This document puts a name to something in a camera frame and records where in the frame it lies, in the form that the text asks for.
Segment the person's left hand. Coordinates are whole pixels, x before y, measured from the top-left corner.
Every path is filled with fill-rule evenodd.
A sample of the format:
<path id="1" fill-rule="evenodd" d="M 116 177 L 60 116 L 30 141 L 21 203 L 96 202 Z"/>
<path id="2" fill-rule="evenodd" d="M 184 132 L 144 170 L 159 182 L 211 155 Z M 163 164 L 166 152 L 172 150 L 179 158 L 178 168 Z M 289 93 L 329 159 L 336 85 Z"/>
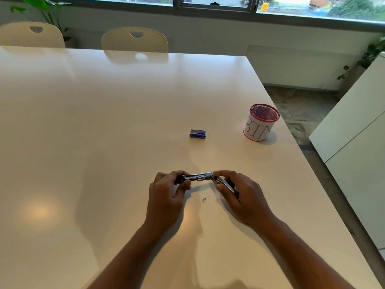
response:
<path id="1" fill-rule="evenodd" d="M 149 199 L 145 219 L 145 227 L 150 233 L 161 237 L 178 220 L 183 205 L 175 202 L 174 196 L 179 184 L 175 184 L 176 178 L 188 174 L 184 170 L 170 173 L 158 172 L 149 187 Z"/>

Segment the person's right hand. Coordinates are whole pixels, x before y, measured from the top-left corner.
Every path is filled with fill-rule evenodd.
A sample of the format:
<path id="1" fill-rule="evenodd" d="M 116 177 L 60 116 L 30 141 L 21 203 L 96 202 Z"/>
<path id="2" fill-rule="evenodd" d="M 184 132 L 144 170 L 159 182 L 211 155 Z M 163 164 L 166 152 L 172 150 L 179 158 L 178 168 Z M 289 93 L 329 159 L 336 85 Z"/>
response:
<path id="1" fill-rule="evenodd" d="M 235 171 L 219 170 L 214 171 L 214 175 L 231 180 L 238 189 L 238 204 L 229 206 L 241 223 L 257 233 L 265 233 L 269 226 L 277 223 L 259 184 Z"/>

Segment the silver metal stapler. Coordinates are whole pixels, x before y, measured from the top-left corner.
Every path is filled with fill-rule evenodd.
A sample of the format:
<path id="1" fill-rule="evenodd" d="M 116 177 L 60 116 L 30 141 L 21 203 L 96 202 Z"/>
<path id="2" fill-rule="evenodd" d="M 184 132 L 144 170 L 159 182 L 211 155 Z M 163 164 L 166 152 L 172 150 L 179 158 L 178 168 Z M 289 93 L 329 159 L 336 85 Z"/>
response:
<path id="1" fill-rule="evenodd" d="M 214 175 L 213 172 L 192 174 L 192 175 L 180 175 L 176 178 L 175 184 L 181 184 L 186 180 L 190 181 L 212 181 L 214 185 L 223 184 L 234 194 L 236 199 L 239 199 L 239 192 L 235 184 L 231 180 L 226 180 L 221 176 Z"/>

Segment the person's left forearm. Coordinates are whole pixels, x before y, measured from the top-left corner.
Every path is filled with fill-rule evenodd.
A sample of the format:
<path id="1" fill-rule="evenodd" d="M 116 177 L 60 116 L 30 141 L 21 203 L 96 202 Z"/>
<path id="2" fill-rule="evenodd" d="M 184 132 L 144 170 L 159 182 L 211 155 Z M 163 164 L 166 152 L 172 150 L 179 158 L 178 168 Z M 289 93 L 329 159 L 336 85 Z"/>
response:
<path id="1" fill-rule="evenodd" d="M 147 218 L 87 289 L 136 289 L 155 246 L 178 218 Z"/>

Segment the person's right forearm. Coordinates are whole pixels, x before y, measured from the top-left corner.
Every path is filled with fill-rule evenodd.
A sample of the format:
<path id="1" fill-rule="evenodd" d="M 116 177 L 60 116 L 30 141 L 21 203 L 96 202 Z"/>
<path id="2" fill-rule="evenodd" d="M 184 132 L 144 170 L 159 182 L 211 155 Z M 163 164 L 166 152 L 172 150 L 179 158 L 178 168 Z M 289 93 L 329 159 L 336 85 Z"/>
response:
<path id="1" fill-rule="evenodd" d="M 355 289 L 278 218 L 257 220 L 253 229 L 282 258 L 298 289 Z"/>

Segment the red mesh cup white label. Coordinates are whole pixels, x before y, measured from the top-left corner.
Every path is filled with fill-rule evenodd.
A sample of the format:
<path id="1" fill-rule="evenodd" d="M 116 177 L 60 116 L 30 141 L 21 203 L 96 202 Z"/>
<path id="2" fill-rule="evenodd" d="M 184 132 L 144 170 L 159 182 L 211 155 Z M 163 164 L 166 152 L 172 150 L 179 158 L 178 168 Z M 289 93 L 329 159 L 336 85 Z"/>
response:
<path id="1" fill-rule="evenodd" d="M 255 142 L 265 141 L 279 118 L 280 114 L 276 108 L 267 104 L 254 104 L 249 109 L 243 134 Z"/>

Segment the white cabinet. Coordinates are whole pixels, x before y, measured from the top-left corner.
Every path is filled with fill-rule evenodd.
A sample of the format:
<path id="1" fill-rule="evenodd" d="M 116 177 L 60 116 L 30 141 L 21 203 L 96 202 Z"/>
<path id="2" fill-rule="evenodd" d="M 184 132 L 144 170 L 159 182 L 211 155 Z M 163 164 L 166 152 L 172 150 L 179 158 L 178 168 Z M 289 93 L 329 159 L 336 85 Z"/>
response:
<path id="1" fill-rule="evenodd" d="M 385 52 L 309 139 L 376 248 L 385 249 Z"/>

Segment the cream plastic chair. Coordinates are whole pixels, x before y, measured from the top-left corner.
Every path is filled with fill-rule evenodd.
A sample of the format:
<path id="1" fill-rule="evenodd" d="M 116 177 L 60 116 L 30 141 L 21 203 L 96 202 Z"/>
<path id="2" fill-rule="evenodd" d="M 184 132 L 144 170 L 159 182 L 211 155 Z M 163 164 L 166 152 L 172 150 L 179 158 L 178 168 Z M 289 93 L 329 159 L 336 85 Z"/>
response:
<path id="1" fill-rule="evenodd" d="M 15 22 L 0 26 L 0 46 L 65 48 L 61 31 L 42 22 Z"/>
<path id="2" fill-rule="evenodd" d="M 101 38 L 103 50 L 168 53 L 169 46 L 166 37 L 159 31 L 138 28 L 121 27 L 107 31 Z"/>

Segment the trailing green vine plant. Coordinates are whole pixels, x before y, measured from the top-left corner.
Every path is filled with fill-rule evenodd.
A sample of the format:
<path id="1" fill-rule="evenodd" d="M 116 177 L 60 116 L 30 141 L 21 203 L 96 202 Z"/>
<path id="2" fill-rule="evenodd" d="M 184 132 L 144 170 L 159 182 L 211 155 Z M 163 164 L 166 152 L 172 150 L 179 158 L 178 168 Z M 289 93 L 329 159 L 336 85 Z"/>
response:
<path id="1" fill-rule="evenodd" d="M 365 70 L 372 64 L 372 62 L 378 57 L 382 52 L 385 52 L 385 34 L 383 34 L 378 41 L 370 43 L 366 48 L 365 52 L 362 54 L 360 60 L 355 63 L 354 66 L 345 65 L 343 70 L 344 73 L 337 77 L 337 80 L 343 80 L 346 78 L 349 72 L 353 71 L 358 66 L 364 68 Z"/>

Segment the green leafy potted plant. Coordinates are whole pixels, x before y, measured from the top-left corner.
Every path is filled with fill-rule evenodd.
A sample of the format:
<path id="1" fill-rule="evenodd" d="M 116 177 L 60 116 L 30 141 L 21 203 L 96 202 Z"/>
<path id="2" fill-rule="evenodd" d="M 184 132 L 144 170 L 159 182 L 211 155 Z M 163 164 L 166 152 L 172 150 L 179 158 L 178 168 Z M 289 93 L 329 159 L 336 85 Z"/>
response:
<path id="1" fill-rule="evenodd" d="M 22 0 L 25 4 L 35 8 L 45 19 L 48 24 L 57 27 L 63 35 L 64 41 L 72 39 L 68 35 L 68 28 L 64 28 L 60 24 L 59 9 L 72 6 L 71 3 L 51 0 Z"/>

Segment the grey window frame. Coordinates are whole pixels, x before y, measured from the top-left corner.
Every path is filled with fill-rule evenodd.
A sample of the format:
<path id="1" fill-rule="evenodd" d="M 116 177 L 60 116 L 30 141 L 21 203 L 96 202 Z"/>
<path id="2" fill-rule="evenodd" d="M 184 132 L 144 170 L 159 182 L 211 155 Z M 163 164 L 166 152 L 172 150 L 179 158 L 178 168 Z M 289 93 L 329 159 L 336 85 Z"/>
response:
<path id="1" fill-rule="evenodd" d="M 74 6 L 385 34 L 385 0 L 54 0 Z"/>

